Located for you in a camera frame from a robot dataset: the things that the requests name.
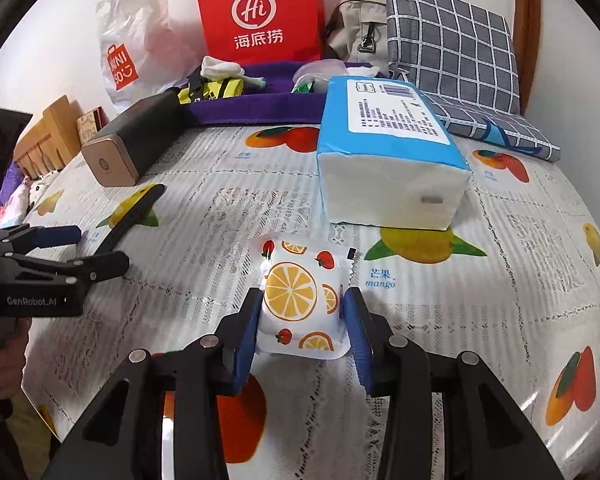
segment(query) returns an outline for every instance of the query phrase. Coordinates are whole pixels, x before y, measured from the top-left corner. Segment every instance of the white plastic bag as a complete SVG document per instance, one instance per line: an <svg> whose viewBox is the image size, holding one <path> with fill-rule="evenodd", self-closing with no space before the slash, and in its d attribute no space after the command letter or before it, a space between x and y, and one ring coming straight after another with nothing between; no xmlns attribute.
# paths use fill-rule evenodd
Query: white plastic bag
<svg viewBox="0 0 600 480"><path fill-rule="evenodd" d="M167 0L99 0L100 65L118 113L182 85L200 63L171 28Z"/></svg>

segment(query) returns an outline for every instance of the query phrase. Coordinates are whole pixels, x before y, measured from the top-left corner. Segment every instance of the purple cloth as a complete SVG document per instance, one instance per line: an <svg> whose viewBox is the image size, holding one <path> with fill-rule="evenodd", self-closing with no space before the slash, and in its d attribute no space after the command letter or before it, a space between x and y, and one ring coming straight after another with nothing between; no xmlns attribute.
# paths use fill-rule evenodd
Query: purple cloth
<svg viewBox="0 0 600 480"><path fill-rule="evenodd" d="M241 96L185 105L192 126L208 124L320 124L327 94L292 94L293 76L304 61L261 63L244 67L249 77L263 77L263 90L246 85ZM370 66L346 63L347 66Z"/></svg>
<svg viewBox="0 0 600 480"><path fill-rule="evenodd" d="M2 181L2 188L0 188L0 206L4 206L7 200L10 199L11 195L16 188L22 184L24 180L24 174L20 171L20 168L15 162L7 168L7 173L4 175Z"/></svg>

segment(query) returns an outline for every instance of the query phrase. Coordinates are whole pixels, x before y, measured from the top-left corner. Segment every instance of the speaker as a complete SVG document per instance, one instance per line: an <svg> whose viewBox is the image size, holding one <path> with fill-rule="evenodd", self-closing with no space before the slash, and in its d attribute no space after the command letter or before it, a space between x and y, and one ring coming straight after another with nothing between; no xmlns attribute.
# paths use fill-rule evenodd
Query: speaker
<svg viewBox="0 0 600 480"><path fill-rule="evenodd" d="M122 112L82 147L104 187L134 186L185 129L176 92L146 97Z"/></svg>

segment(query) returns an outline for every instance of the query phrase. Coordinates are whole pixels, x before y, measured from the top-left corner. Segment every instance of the red logo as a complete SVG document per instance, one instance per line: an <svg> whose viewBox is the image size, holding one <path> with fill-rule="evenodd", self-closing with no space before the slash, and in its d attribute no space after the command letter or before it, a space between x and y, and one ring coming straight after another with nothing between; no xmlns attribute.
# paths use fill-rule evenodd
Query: red logo
<svg viewBox="0 0 600 480"><path fill-rule="evenodd" d="M262 28L276 15L275 0L234 0L231 16L242 28Z"/></svg>
<svg viewBox="0 0 600 480"><path fill-rule="evenodd" d="M129 53L126 51L124 43L118 47L111 45L107 49L107 62L111 69L113 81L116 82L116 90L124 88L129 83L138 79L136 66L131 61Z"/></svg>

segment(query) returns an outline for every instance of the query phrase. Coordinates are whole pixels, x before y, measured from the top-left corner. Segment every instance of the fruit print tablecloth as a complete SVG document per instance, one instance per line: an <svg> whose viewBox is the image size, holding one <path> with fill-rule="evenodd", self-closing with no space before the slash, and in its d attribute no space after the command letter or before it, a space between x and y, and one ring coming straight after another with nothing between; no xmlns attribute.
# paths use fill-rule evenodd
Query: fruit print tablecloth
<svg viewBox="0 0 600 480"><path fill-rule="evenodd" d="M334 225L320 206L316 136L314 128L192 130L136 188L100 187L80 155L67 166L46 192L54 203L27 221L75 223L84 236L77 249L36 251L49 258L93 253L133 193L152 183L167 190L120 244L132 263L124 278L92 288L80 319L33 323L24 389L58 435L134 348L181 349L213 332L256 282L248 240L284 231L357 248L352 284L394 332L428 351L480 353L566 478L593 466L600 232L560 169L456 137L473 174L449 230ZM388 400L365 396L350 356L261 355L252 375L237 404L221 403L233 480L375 478ZM432 402L442 478L442 402ZM249 424L237 422L245 417Z"/></svg>

